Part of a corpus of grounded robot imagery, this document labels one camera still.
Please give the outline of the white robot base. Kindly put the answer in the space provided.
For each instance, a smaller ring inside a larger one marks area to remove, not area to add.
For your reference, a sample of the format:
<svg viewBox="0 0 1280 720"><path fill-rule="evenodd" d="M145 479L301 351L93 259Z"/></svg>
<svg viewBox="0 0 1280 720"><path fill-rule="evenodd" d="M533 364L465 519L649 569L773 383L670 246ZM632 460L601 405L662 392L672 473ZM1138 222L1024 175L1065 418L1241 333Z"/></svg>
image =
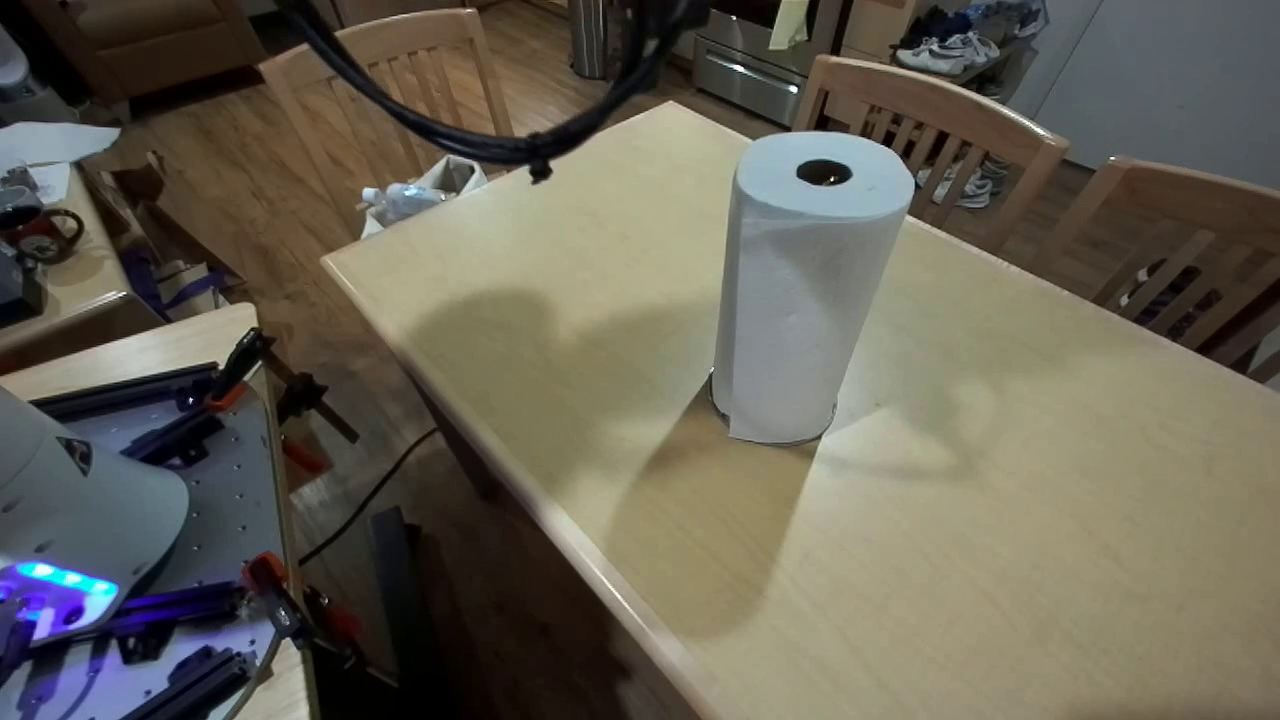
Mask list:
<svg viewBox="0 0 1280 720"><path fill-rule="evenodd" d="M128 460L0 392L0 592L34 644L88 636L116 618L189 525L189 484Z"/></svg>

